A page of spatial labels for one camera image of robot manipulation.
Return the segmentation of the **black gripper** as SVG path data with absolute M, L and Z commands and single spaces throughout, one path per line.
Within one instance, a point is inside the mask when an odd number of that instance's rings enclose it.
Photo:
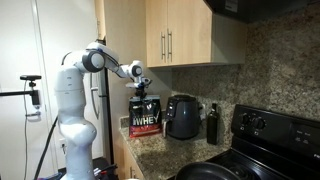
M 147 93 L 145 92 L 145 87 L 141 86 L 136 89 L 135 95 L 140 98 L 145 98 Z

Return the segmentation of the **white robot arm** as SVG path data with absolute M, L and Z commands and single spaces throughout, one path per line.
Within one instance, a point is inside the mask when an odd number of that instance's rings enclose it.
M 120 64 L 119 56 L 106 45 L 90 43 L 84 50 L 72 51 L 63 58 L 57 72 L 55 96 L 58 106 L 59 131 L 65 138 L 66 174 L 61 180 L 96 180 L 92 161 L 95 126 L 84 117 L 86 97 L 84 74 L 108 69 L 120 78 L 130 78 L 129 88 L 142 89 L 151 80 L 143 74 L 143 63 L 133 60 Z

